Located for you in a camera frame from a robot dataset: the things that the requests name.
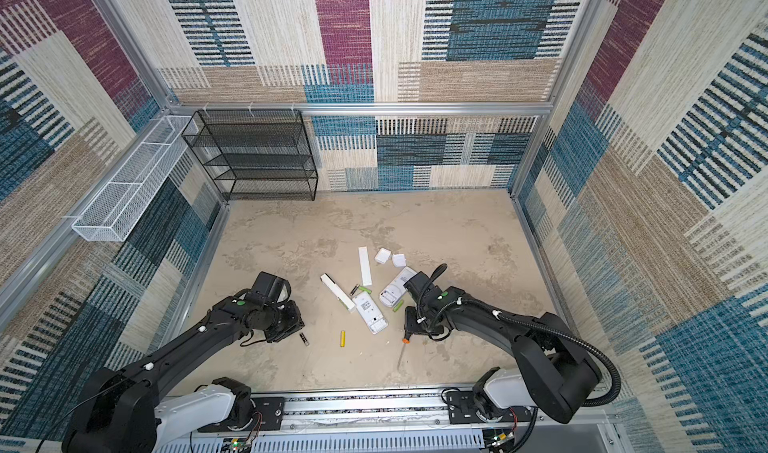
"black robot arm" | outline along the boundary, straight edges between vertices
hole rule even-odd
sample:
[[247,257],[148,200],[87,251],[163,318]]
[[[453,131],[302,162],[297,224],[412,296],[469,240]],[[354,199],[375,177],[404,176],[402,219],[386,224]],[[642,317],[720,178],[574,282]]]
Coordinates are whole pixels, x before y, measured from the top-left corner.
[[[561,423],[568,423],[581,406],[605,405],[616,399],[620,376],[613,363],[575,337],[560,317],[552,313],[541,318],[516,315],[455,286],[443,291],[433,282],[445,269],[445,265],[439,266],[431,278],[419,272],[406,283],[416,301],[416,307],[406,309],[406,339],[418,334],[439,341],[456,329],[498,346],[514,357],[536,406]],[[588,399],[602,378],[590,354],[605,364],[611,377],[610,390],[598,399]],[[485,410],[484,415],[498,413],[488,399],[475,398],[475,404]]]
[[119,371],[96,371],[78,400],[94,398],[74,410],[62,451],[152,451],[158,427],[154,408],[185,376],[255,329],[264,331],[268,343],[302,329],[299,309],[289,298],[287,281],[261,272],[252,288],[222,299],[167,345]]

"black metal wire shelf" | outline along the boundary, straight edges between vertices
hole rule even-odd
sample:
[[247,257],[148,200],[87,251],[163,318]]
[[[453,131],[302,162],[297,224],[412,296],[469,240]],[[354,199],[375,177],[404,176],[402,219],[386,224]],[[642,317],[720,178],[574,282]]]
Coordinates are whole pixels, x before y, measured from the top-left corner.
[[227,200],[314,200],[317,167],[300,112],[195,112],[182,133]]

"patterned fabric wall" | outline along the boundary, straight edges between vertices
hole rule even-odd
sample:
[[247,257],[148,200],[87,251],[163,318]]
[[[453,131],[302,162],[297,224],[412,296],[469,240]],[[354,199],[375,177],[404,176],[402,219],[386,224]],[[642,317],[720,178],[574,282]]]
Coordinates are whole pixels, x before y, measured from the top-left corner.
[[636,451],[768,445],[767,13],[604,1],[520,196]]
[[318,190],[508,188],[536,117],[305,117]]
[[157,112],[91,0],[0,0],[0,284]]
[[187,152],[124,243],[71,248],[0,336],[0,450],[41,438],[93,371],[160,346],[219,208]]
[[581,0],[116,0],[182,102],[540,102]]

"red wire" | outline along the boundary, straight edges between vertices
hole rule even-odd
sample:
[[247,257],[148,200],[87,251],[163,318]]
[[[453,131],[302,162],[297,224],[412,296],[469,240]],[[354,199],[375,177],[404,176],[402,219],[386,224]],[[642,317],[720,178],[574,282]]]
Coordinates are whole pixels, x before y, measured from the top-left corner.
[[512,413],[512,417],[514,418],[514,426],[512,427],[512,432],[514,433],[514,430],[518,429],[518,416],[514,413],[513,409],[509,409]]
[[256,428],[256,436],[254,437],[254,439],[258,438],[259,433],[261,432],[261,420],[262,420],[261,411],[259,411],[259,424],[258,424],[258,428]]

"vent grille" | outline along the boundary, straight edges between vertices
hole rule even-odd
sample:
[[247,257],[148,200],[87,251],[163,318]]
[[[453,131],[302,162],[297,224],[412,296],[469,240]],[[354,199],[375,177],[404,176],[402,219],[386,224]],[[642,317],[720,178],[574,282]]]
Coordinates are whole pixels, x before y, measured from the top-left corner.
[[471,429],[446,431],[380,431],[336,435],[262,436],[253,453],[281,451],[465,451],[483,448],[482,432]]

